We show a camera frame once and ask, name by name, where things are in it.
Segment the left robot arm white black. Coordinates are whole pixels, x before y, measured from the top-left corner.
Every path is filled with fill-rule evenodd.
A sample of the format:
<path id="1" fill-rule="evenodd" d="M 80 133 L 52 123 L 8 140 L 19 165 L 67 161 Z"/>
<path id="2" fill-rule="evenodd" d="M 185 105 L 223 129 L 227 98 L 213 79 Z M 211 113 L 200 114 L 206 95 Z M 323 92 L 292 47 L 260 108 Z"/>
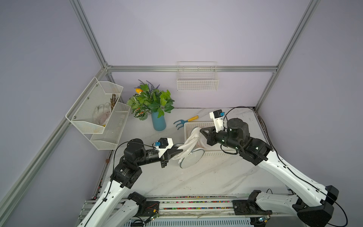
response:
<path id="1" fill-rule="evenodd" d="M 167 166 L 169 160 L 182 153 L 171 138 L 161 138 L 146 149 L 141 139 L 126 142 L 124 155 L 113 167 L 110 181 L 80 227 L 122 227 L 146 209 L 146 198 L 129 190 L 142 174 L 141 166 L 159 162 Z"/>

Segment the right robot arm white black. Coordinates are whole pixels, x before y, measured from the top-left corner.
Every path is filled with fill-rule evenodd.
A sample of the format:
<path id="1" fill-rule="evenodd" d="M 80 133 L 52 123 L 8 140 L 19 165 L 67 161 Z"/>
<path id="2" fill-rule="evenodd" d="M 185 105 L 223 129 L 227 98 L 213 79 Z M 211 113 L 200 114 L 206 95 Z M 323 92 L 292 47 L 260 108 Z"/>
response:
<path id="1" fill-rule="evenodd" d="M 339 194 L 337 188 L 332 185 L 324 186 L 310 179 L 281 158 L 266 142 L 251 137 L 249 126 L 243 120 L 230 119 L 226 127 L 223 126 L 222 118 L 214 122 L 213 127 L 200 130 L 208 145 L 218 143 L 234 149 L 244 160 L 266 170 L 295 193 L 290 196 L 269 195 L 255 190 L 250 194 L 252 204 L 263 211 L 297 216 L 309 227 L 328 225 Z"/>

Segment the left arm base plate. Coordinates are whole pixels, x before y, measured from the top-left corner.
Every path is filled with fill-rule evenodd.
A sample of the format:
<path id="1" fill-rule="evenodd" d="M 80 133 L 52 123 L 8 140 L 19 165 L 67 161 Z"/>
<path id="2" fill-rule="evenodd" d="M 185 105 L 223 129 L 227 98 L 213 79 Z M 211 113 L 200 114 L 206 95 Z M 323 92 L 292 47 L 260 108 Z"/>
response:
<path id="1" fill-rule="evenodd" d="M 137 217 L 151 217 L 156 213 L 159 213 L 159 201 L 146 201 L 139 205 Z"/>

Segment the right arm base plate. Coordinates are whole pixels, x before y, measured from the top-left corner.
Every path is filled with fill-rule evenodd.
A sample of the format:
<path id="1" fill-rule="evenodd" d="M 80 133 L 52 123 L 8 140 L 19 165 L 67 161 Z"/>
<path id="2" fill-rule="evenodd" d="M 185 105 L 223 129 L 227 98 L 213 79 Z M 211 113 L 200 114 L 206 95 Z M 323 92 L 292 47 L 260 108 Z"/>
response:
<path id="1" fill-rule="evenodd" d="M 233 210 L 235 215 L 271 215 L 271 210 L 261 209 L 252 200 L 233 200 Z"/>

